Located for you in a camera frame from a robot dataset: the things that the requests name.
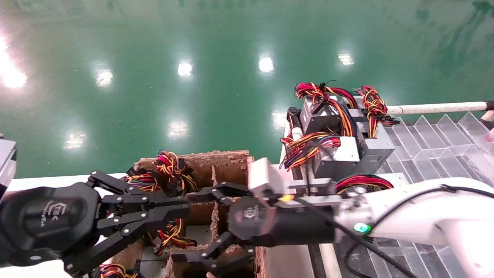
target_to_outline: green epoxy floor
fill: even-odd
[[[493,9],[460,0],[3,0],[0,133],[18,178],[159,148],[278,161],[298,82],[388,105],[492,100]]]

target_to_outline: white rod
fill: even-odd
[[[485,111],[492,102],[456,102],[388,106],[388,115]]]

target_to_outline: cardboard box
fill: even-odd
[[[247,150],[213,151],[182,155],[180,157],[185,158],[187,165],[194,169],[193,176],[196,178],[199,187],[216,186],[221,182],[232,182],[247,186],[248,165],[254,160]],[[134,164],[134,168],[136,170],[151,170],[155,168],[156,161],[156,158],[141,158]],[[209,225],[210,240],[208,244],[189,247],[188,250],[203,250],[215,242],[218,236],[227,230],[227,213],[228,208],[218,205],[217,202],[192,205],[191,215],[185,219],[185,225]],[[239,246],[230,246],[218,259],[235,254],[235,252],[239,251],[239,248]],[[141,259],[143,250],[144,242],[143,240],[139,240],[113,257],[111,262],[132,269],[135,261]],[[175,250],[180,249],[171,247],[168,249],[168,253],[173,253]],[[254,263],[229,276],[236,278],[267,278],[266,249],[264,247],[256,247]],[[213,278],[214,276],[211,273],[201,273],[198,270],[192,269],[188,264],[174,263],[172,260],[168,260],[161,276],[161,278],[196,277]]]

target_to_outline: black wire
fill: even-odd
[[[393,260],[386,253],[384,253],[381,250],[379,250],[378,247],[376,247],[372,243],[370,243],[370,242],[366,241],[365,239],[363,239],[362,236],[353,233],[347,227],[345,227],[342,224],[340,224],[337,221],[335,221],[333,219],[332,215],[328,215],[325,211],[318,209],[316,206],[314,206],[313,204],[311,204],[311,203],[309,203],[309,202],[307,202],[307,201],[305,201],[303,199],[295,198],[294,200],[297,201],[297,202],[299,202],[299,203],[301,203],[301,204],[303,204],[304,206],[306,206],[308,209],[314,211],[315,213],[319,214],[319,216],[324,217],[331,225],[333,225],[334,228],[338,228],[338,229],[342,230],[345,234],[347,234],[349,237],[351,237],[357,243],[359,243],[359,244],[367,247],[369,250],[371,250],[372,252],[374,252],[375,254],[377,254],[379,257],[383,258],[383,260],[385,260],[386,262],[388,262],[389,264],[391,264],[392,266],[394,266],[395,268],[397,268],[399,271],[401,271],[402,273],[404,273],[406,276],[408,276],[410,278],[418,278],[408,268],[400,265],[398,262],[396,262],[395,260]]]
[[[407,204],[408,202],[420,197],[420,196],[423,196],[423,195],[426,195],[426,194],[430,194],[430,193],[434,193],[434,192],[441,192],[441,191],[446,191],[446,192],[452,192],[452,193],[455,193],[457,191],[467,191],[467,192],[471,192],[471,193],[476,193],[476,194],[480,194],[480,195],[483,195],[483,196],[487,196],[487,197],[490,197],[490,198],[494,198],[494,194],[490,193],[490,192],[486,192],[486,191],[482,191],[482,190],[478,190],[478,189],[474,189],[474,188],[470,188],[470,187],[461,187],[461,186],[449,186],[449,185],[441,185],[442,187],[439,187],[439,188],[433,188],[433,189],[429,189],[429,190],[425,190],[425,191],[422,191],[422,192],[418,192],[406,199],[403,199],[401,202],[393,205],[391,208],[389,208],[386,212],[384,212],[376,221],[374,224],[371,225],[371,229],[374,230],[379,224],[381,224],[384,220],[386,220],[386,218],[388,218],[390,215],[392,215],[395,211],[397,211],[400,207],[402,207],[403,205]],[[357,243],[354,243],[350,249],[348,249],[347,253],[345,254],[345,267],[348,269],[348,271],[360,278],[371,278],[363,273],[360,273],[358,272],[357,270],[353,269],[350,267],[349,265],[349,258],[350,258],[350,255],[353,253],[353,251],[357,248],[358,244]]]

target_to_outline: green led light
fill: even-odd
[[[357,232],[368,232],[371,230],[371,227],[367,224],[358,222],[353,226],[353,229],[355,229]]]

